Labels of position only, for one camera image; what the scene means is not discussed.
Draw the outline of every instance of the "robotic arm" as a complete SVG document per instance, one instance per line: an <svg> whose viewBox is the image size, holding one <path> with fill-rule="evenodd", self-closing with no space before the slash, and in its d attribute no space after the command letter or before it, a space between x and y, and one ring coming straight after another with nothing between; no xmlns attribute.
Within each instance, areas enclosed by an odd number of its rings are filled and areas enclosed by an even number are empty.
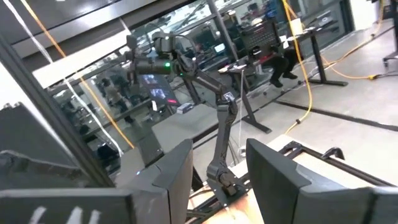
<svg viewBox="0 0 398 224"><path fill-rule="evenodd" d="M157 57L136 54L137 39L127 36L127 46L131 49L126 53L126 60L131 61L129 80L138 84L138 75L176 75L191 80L216 94L218 134L213 160L207 168L208 184L222 204L228 203L228 197L234 196L239 190L245 189L244 184L228 169L226 155L228 150L231 127L238 114L238 106L227 87L213 77L198 69L195 61L185 57L176 49L177 37L173 34L157 32L152 36Z"/></svg>

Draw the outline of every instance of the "floor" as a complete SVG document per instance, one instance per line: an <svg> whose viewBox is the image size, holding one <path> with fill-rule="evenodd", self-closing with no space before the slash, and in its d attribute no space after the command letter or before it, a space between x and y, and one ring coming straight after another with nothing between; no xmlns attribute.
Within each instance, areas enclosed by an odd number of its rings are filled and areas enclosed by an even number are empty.
<svg viewBox="0 0 398 224"><path fill-rule="evenodd" d="M386 21L380 32L384 32L390 27L391 22ZM323 50L322 55L329 61L337 60L350 49L369 39L372 31L364 30L350 34ZM382 58L395 48L393 39L393 31L390 30L355 51L334 65L333 68L352 77L385 73ZM312 58L306 60L307 73L316 73L315 66ZM390 71L398 70L398 62L391 61L389 69ZM303 79L300 67L297 67L294 73ZM311 84L315 108L398 126L398 116L395 116L398 111L398 96L395 95L398 77L373 81L347 79L337 75L330 68L326 69L326 76L330 80L344 80L349 85L339 87ZM297 81L284 80L285 90L293 88L296 84ZM264 90L267 92L266 96L262 94ZM270 142L284 134L296 119L304 115L304 110L268 103L279 95L280 90L267 85L251 93L249 101L252 108L254 110L261 108L255 113L257 120L271 128L272 132L265 134L245 122L238 122L231 131L231 144L234 151L244 146L247 138L255 138L264 143ZM279 100L307 106L307 88L300 86L284 94ZM396 150L398 142L394 142L398 133L310 113L302 124L289 133L289 136L324 151L331 147L340 147L345 153L347 162L352 166L393 184L398 184L396 180L391 179L394 176L391 175L391 172L395 172L398 176L398 170L393 167L394 159L398 157ZM215 148L215 138L211 137L212 134L207 138L210 140L204 139L198 142L197 148L194 150L194 165L203 180L206 180L206 167L213 157ZM227 162L232 166L234 164L230 152Z"/></svg>

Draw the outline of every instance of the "wall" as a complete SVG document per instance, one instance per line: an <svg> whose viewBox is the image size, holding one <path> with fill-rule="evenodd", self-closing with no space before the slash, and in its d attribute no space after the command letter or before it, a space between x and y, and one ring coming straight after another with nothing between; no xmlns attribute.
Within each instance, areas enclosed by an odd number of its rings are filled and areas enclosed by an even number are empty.
<svg viewBox="0 0 398 224"><path fill-rule="evenodd" d="M355 30L371 27L377 21L377 4L366 0L349 0Z"/></svg>

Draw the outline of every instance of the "black pole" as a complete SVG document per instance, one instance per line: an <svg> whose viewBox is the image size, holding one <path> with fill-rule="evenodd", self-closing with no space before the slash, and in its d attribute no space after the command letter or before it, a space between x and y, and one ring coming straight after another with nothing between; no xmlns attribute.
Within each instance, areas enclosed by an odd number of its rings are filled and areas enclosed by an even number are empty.
<svg viewBox="0 0 398 224"><path fill-rule="evenodd" d="M394 20L394 33L396 37L396 52L398 52L398 11L397 0L390 0L390 9L392 12L392 19Z"/></svg>
<svg viewBox="0 0 398 224"><path fill-rule="evenodd" d="M78 133L62 113L59 105L47 94L36 80L15 50L0 34L0 62L10 75L15 79L20 88L25 92L34 106L51 125L55 134L61 139L73 154L73 161L88 176L95 187L114 187L100 164L92 156L92 150L83 142Z"/></svg>
<svg viewBox="0 0 398 224"><path fill-rule="evenodd" d="M199 94L198 94L198 92L197 92L197 89L196 89L195 86L193 85L192 81L191 81L191 80L187 80L187 79L185 79L185 78L183 78L182 80L183 80L183 82L184 82L184 84L185 84L185 87L187 88L187 90L188 90L188 92L189 92L189 95L190 95L191 98L192 98L193 103L194 103L195 105L201 104L202 101L201 101L200 96L199 96Z"/></svg>
<svg viewBox="0 0 398 224"><path fill-rule="evenodd" d="M214 21L216 23L217 28L220 31L221 39L225 44L225 49L226 49L227 53L229 54L230 57L232 57L231 59L237 61L239 59L238 54L235 51L234 44L231 40L231 37L228 34L228 31L224 24L224 20L221 16L220 12L218 11L214 0L207 0L207 4L209 5L210 12L212 14L216 15Z"/></svg>

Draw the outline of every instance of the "black monitor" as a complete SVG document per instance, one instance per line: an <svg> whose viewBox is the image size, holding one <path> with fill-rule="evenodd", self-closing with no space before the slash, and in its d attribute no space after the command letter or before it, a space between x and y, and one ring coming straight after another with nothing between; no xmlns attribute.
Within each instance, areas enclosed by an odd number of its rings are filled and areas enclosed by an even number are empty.
<svg viewBox="0 0 398 224"><path fill-rule="evenodd" d="M180 106L174 91L164 75L139 75L150 98L160 105Z"/></svg>

